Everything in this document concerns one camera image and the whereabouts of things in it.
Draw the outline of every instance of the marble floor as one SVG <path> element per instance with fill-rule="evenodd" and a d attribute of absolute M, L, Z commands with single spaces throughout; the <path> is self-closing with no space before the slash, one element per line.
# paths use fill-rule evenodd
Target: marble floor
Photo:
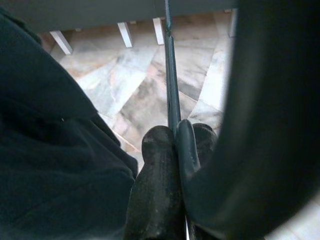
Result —
<path fill-rule="evenodd" d="M 233 38 L 230 13 L 213 12 L 173 19 L 181 115 L 191 122 L 221 127 Z M 156 125 L 167 125 L 164 46 L 153 21 L 129 24 L 133 47 L 126 48 L 117 25 L 64 32 L 73 48 L 50 54 L 73 76 L 99 114 L 142 167 L 141 141 Z M 320 240 L 320 198 L 268 240 Z"/>

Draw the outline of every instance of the white furniture leg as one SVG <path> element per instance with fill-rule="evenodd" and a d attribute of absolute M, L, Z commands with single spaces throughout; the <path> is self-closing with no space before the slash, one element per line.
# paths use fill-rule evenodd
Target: white furniture leg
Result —
<path fill-rule="evenodd" d="M 229 37 L 235 37 L 236 36 L 236 28 L 237 28 L 237 18 L 238 18 L 238 9 L 232 9 L 231 12 L 231 20 L 229 25 Z"/>
<path fill-rule="evenodd" d="M 131 39 L 131 35 L 129 32 L 129 28 L 126 22 L 118 22 L 118 27 L 122 36 L 122 39 L 124 41 L 124 45 L 127 48 L 131 48 L 132 47 L 132 39 Z"/>
<path fill-rule="evenodd" d="M 50 34 L 66 55 L 72 53 L 72 48 L 61 31 L 51 31 Z"/>
<path fill-rule="evenodd" d="M 156 41 L 159 45 L 165 44 L 164 32 L 161 24 L 161 19 L 159 17 L 153 19 L 153 26 L 156 36 Z"/>

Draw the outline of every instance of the black fabric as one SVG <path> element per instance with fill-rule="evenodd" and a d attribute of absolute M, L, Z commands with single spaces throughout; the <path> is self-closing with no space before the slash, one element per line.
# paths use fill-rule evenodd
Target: black fabric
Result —
<path fill-rule="evenodd" d="M 121 239 L 137 161 L 36 40 L 0 12 L 0 239 Z"/>

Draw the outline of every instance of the white stand leg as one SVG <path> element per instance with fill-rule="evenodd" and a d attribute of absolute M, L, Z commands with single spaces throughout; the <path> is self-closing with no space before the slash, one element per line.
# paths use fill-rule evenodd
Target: white stand leg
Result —
<path fill-rule="evenodd" d="M 159 17 L 153 19 L 153 25 L 154 25 L 156 41 L 158 42 L 159 45 L 165 44 L 164 32 L 163 32 L 161 20 Z"/>
<path fill-rule="evenodd" d="M 50 34 L 66 55 L 72 53 L 72 48 L 61 31 L 51 31 Z"/>
<path fill-rule="evenodd" d="M 237 18 L 238 18 L 238 9 L 232 9 L 231 20 L 229 25 L 229 37 L 236 36 L 236 28 L 237 28 Z"/>
<path fill-rule="evenodd" d="M 132 39 L 131 39 L 131 35 L 129 32 L 129 28 L 126 22 L 118 22 L 118 27 L 122 36 L 122 39 L 124 41 L 124 45 L 127 48 L 131 48 L 132 47 Z"/>

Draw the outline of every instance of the dark clothing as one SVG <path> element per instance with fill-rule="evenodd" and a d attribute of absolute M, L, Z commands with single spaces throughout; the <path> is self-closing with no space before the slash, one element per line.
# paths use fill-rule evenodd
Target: dark clothing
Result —
<path fill-rule="evenodd" d="M 121 239 L 137 170 L 72 77 L 0 11 L 0 239 Z"/>

